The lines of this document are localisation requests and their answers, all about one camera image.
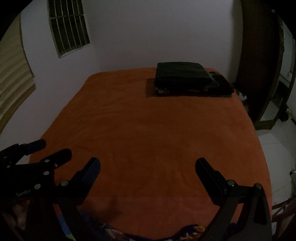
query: orange blanket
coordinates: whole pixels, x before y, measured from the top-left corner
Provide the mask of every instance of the orange blanket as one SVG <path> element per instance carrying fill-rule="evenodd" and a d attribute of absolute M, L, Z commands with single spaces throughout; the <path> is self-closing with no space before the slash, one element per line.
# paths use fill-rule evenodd
<path fill-rule="evenodd" d="M 148 238 L 207 226 L 216 214 L 195 173 L 199 157 L 240 185 L 260 182 L 271 204 L 264 154 L 237 95 L 156 97 L 154 76 L 154 68 L 90 76 L 42 136 L 47 147 L 31 162 L 70 148 L 72 160 L 56 170 L 59 183 L 97 157 L 101 173 L 81 208 Z"/>

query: bed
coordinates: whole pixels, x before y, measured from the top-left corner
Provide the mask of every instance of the bed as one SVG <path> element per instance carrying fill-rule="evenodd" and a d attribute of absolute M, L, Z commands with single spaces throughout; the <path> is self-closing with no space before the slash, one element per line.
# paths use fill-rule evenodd
<path fill-rule="evenodd" d="M 200 157 L 240 185 L 260 182 L 271 205 L 265 157 L 238 96 L 158 97 L 155 71 L 90 76 L 42 136 L 47 147 L 30 162 L 71 149 L 72 160 L 56 170 L 59 183 L 97 157 L 101 172 L 80 208 L 122 232 L 151 239 L 189 224 L 207 226 L 216 214 L 195 173 Z"/>

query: folded blanket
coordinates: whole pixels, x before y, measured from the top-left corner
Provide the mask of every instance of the folded blanket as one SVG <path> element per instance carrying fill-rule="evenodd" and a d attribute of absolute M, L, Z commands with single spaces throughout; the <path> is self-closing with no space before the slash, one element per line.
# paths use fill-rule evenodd
<path fill-rule="evenodd" d="M 158 63 L 154 84 L 158 89 L 190 92 L 206 92 L 219 86 L 200 64 L 191 62 Z"/>

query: stack of folded blankets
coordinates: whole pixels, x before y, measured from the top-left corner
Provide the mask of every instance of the stack of folded blankets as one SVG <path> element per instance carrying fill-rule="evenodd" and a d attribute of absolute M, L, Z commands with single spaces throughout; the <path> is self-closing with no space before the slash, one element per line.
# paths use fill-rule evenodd
<path fill-rule="evenodd" d="M 207 72 L 191 62 L 158 63 L 154 84 L 159 94 L 191 93 L 199 96 L 231 97 L 231 84 L 217 72 Z"/>

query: screw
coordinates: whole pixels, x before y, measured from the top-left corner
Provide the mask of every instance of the screw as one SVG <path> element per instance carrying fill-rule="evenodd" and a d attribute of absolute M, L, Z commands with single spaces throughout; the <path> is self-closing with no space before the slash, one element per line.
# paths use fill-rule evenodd
<path fill-rule="evenodd" d="M 257 187 L 258 189 L 261 189 L 261 188 L 262 188 L 262 185 L 261 185 L 260 183 L 256 183 L 256 187 Z"/>
<path fill-rule="evenodd" d="M 63 180 L 61 182 L 61 186 L 63 186 L 63 187 L 67 186 L 68 184 L 69 184 L 69 181 L 68 180 Z"/>
<path fill-rule="evenodd" d="M 235 181 L 233 181 L 233 180 L 228 180 L 228 181 L 227 181 L 227 184 L 228 184 L 229 186 L 233 187 L 233 186 L 235 185 Z"/>
<path fill-rule="evenodd" d="M 39 189 L 40 187 L 41 187 L 40 184 L 36 184 L 34 188 L 37 190 L 37 189 Z"/>

